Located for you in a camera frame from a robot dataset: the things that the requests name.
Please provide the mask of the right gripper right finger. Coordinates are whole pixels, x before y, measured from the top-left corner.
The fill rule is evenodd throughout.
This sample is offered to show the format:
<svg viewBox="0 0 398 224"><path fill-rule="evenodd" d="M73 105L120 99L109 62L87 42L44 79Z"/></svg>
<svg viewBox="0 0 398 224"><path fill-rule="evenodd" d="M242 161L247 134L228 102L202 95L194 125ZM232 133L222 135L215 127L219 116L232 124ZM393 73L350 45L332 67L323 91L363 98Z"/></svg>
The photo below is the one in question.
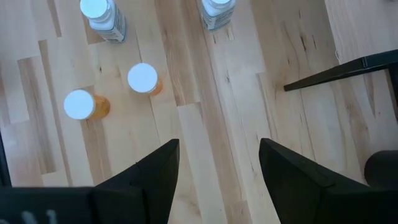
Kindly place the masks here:
<svg viewBox="0 0 398 224"><path fill-rule="evenodd" d="M281 223L397 223L397 190L378 190L269 139L259 162Z"/></svg>

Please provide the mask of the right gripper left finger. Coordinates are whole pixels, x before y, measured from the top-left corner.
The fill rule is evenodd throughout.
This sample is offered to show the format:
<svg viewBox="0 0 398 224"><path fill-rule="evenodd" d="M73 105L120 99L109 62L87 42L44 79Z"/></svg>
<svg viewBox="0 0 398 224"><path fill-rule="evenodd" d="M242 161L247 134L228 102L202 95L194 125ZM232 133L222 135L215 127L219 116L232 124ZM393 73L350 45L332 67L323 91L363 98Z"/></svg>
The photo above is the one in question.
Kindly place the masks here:
<svg viewBox="0 0 398 224"><path fill-rule="evenodd" d="M1 223L167 223L179 162L171 139L95 187L1 187Z"/></svg>

